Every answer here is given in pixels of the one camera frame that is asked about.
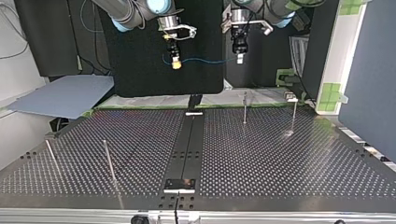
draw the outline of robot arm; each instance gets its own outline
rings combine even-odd
[[[196,28],[179,23],[174,0],[92,0],[108,13],[117,29],[121,32],[144,29],[146,21],[158,18],[160,30],[166,41],[174,69],[181,67],[180,50],[177,41],[195,38]],[[179,36],[178,30],[190,30],[189,36]]]
[[[244,55],[248,53],[249,26],[258,23],[263,33],[269,35],[274,31],[272,26],[285,27],[295,14],[288,4],[297,7],[318,7],[325,0],[233,0],[223,13],[223,33],[231,29],[233,53],[237,54],[237,63],[243,63]]]

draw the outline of vertical metal pin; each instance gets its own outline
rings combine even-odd
[[[106,140],[103,140],[103,147],[105,148],[105,151],[106,151],[107,160],[108,160],[108,166],[110,167],[110,172],[111,172],[111,175],[113,177],[113,180],[117,181],[116,174],[114,173],[114,169],[113,169],[113,162],[111,161],[110,151],[108,150],[108,145],[107,145],[107,141]]]
[[[244,95],[244,124],[247,123],[247,116],[248,116],[248,93],[245,92]]]
[[[47,139],[46,144],[47,144],[47,148],[49,149],[50,156],[52,157],[53,160],[56,160],[55,155],[53,154],[53,151],[52,151],[52,147],[50,145],[50,140]]]
[[[297,103],[298,103],[298,101],[294,102],[293,121],[294,121],[294,120],[295,120],[295,118],[296,118],[296,112],[297,112]]]

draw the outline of blue wire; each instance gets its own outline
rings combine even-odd
[[[231,59],[227,59],[227,60],[221,60],[221,61],[208,61],[205,59],[201,59],[201,58],[189,58],[189,59],[185,59],[183,61],[181,61],[182,63],[186,63],[186,62],[192,62],[192,61],[197,61],[197,62],[202,62],[202,63],[210,63],[210,64],[221,64],[221,63],[227,63],[229,61],[233,61],[236,60],[236,58],[231,58]],[[165,60],[165,56],[163,55],[163,62],[167,65],[171,65],[169,62],[167,62]]]

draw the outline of white wall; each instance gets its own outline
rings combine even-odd
[[[0,0],[0,2],[14,6],[12,0]],[[21,29],[18,19],[12,12],[7,9],[3,9],[3,11]],[[26,42],[15,33],[0,12],[0,57],[20,52],[24,49],[25,44]],[[44,78],[38,74],[35,60],[29,49],[18,57],[0,60],[0,102],[39,88],[44,84]]]
[[[12,0],[0,0],[0,2],[14,7]],[[12,12],[3,10],[21,29],[18,19]],[[20,52],[25,44],[0,12],[0,57]],[[0,60],[0,170],[40,144],[44,135],[50,131],[51,120],[50,117],[14,113],[1,108],[43,85],[45,85],[44,78],[38,74],[29,49],[18,57]]]
[[[330,43],[329,54],[323,71],[320,84],[318,102],[324,83],[340,83],[340,93],[344,94],[349,78],[350,68],[355,56],[358,44],[361,25],[366,11],[366,5],[361,6],[360,13],[357,15],[338,15],[335,21]],[[341,103],[338,103],[334,112],[318,111],[320,115],[338,115]]]

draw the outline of metal table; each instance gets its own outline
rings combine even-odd
[[[396,221],[396,174],[308,108],[295,119],[292,107],[250,108],[246,124],[242,108],[184,112],[103,110],[79,121],[50,141],[55,159],[43,145],[0,172],[0,223],[71,211],[96,221]],[[195,192],[165,194],[169,179],[193,179]]]

